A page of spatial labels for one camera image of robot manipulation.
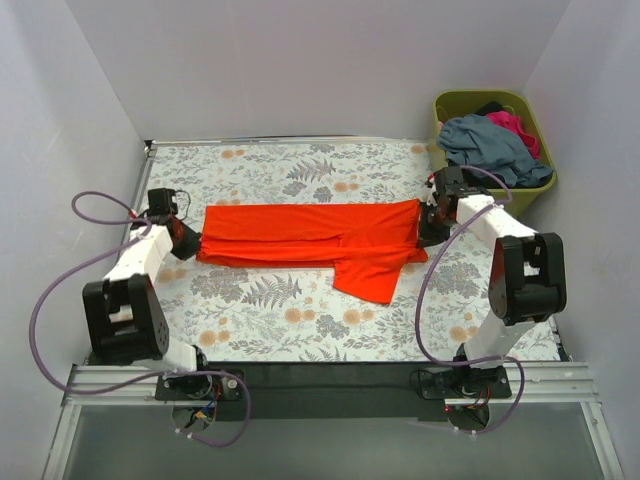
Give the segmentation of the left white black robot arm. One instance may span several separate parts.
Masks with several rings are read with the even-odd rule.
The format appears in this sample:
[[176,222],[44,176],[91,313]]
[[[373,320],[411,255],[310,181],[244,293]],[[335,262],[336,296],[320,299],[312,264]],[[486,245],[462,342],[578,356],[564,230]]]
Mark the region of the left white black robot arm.
[[179,217],[176,195],[167,188],[147,192],[148,207],[133,217],[132,244],[102,280],[84,286],[82,300],[96,360],[180,373],[180,390],[200,400],[213,386],[211,373],[203,369],[204,354],[171,336],[154,288],[167,256],[185,261],[200,249],[201,234]]

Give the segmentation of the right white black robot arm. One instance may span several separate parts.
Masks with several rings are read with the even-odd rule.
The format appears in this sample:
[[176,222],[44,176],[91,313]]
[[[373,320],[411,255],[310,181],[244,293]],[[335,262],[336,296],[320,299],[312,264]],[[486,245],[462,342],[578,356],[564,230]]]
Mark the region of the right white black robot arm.
[[419,243],[447,248],[464,231],[482,240],[493,252],[489,310],[453,360],[427,357],[430,367],[417,373],[419,392],[426,399],[509,397],[504,365],[514,360],[511,349],[567,303],[560,236],[522,224],[505,209],[510,196],[497,200],[486,189],[470,185],[464,177],[467,170],[444,167],[427,180],[429,198],[421,205]]

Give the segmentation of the orange t-shirt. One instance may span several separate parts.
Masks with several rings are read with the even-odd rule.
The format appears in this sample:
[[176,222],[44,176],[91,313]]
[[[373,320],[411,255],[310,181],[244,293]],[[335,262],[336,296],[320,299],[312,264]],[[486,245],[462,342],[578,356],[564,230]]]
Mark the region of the orange t-shirt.
[[206,209],[198,261],[235,268],[331,268],[335,289],[391,302],[400,273],[428,259],[418,244],[421,206],[214,205]]

